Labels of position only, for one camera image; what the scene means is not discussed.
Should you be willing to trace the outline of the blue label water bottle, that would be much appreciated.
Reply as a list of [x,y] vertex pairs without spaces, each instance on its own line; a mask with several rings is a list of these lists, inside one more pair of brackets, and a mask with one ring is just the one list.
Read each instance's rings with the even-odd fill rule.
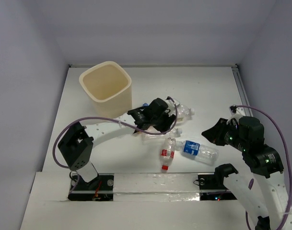
[[217,149],[193,142],[193,141],[176,141],[176,150],[180,153],[197,162],[214,165],[219,156],[219,151]]

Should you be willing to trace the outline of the clear crushed bottle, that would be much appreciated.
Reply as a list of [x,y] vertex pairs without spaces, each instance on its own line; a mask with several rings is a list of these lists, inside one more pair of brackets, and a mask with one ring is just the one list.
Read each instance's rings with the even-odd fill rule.
[[142,134],[141,140],[143,144],[151,144],[160,141],[164,141],[166,138],[178,138],[182,134],[181,128],[173,128],[171,131],[167,132],[166,134],[161,134],[157,131],[154,127],[150,127],[147,132],[151,134]]

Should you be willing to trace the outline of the large clear plastic bottle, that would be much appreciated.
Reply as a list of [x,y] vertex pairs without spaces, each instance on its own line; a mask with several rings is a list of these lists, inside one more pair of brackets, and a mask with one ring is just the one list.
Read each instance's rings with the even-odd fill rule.
[[168,105],[168,112],[169,115],[175,115],[175,106],[177,108],[177,120],[176,120],[176,125],[182,125],[188,120],[191,120],[193,115],[195,114],[194,109],[180,103],[177,99],[173,98],[171,99],[166,99],[165,102]]

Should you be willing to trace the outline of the red label crushed bottle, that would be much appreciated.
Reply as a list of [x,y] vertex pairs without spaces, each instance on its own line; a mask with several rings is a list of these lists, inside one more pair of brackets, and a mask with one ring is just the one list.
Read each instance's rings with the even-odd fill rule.
[[162,165],[162,170],[167,171],[169,166],[172,164],[175,155],[176,139],[166,138],[162,150],[160,153],[160,162]]

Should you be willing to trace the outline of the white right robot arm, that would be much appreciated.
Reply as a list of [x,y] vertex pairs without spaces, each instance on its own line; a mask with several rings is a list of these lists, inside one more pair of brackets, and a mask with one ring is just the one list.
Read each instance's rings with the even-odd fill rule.
[[241,152],[259,184],[262,203],[245,185],[230,163],[215,168],[213,182],[226,188],[248,213],[256,230],[292,230],[291,190],[285,188],[284,167],[279,153],[264,143],[264,126],[254,117],[224,118],[202,136],[217,146],[229,145]]

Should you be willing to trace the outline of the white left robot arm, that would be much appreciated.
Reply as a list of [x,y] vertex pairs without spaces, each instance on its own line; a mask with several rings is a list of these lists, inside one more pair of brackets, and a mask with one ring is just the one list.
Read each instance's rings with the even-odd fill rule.
[[149,127],[156,129],[156,136],[166,134],[176,125],[178,106],[179,102],[171,97],[156,98],[148,106],[129,110],[117,118],[79,118],[58,135],[52,155],[55,158],[58,149],[66,162],[58,165],[76,173],[87,189],[94,189],[100,178],[90,160],[94,147],[123,135],[150,134]]

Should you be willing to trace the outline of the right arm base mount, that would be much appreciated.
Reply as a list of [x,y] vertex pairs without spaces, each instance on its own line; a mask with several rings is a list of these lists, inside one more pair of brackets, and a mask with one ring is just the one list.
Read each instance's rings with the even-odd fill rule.
[[217,182],[214,174],[198,174],[193,183],[199,187],[200,201],[236,200],[232,192]]

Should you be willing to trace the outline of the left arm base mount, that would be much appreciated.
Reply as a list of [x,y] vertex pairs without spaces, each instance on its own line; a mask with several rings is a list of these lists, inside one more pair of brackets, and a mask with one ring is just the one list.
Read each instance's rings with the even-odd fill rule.
[[90,182],[85,182],[76,172],[70,172],[70,201],[113,201],[114,175],[101,174]]

